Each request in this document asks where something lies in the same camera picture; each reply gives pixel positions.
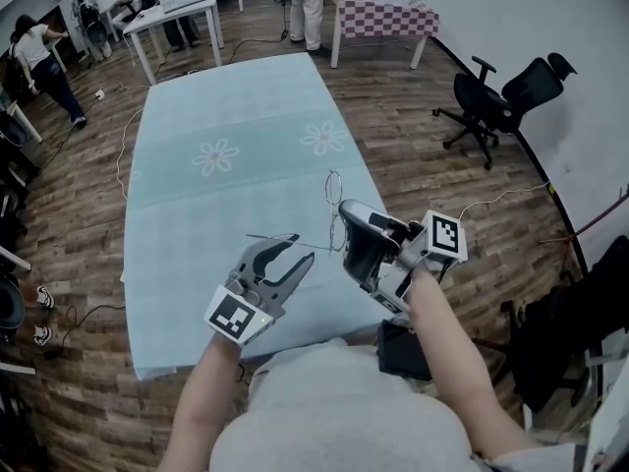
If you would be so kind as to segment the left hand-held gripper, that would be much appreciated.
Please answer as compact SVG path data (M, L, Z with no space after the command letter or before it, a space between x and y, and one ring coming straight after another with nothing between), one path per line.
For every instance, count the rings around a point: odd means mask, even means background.
M301 257L282 277L266 278L266 267L300 236L256 235L219 285L203 316L204 322L238 346L246 346L284 314L282 306L315 262L315 253Z

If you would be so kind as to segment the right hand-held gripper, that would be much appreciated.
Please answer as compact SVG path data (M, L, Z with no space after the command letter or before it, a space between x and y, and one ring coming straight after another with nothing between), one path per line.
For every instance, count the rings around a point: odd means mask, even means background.
M346 228L343 267L393 314L409 310L404 297L417 266L440 280L468 259L465 232L454 217L429 210L420 222L405 223L356 200L344 200L338 211Z

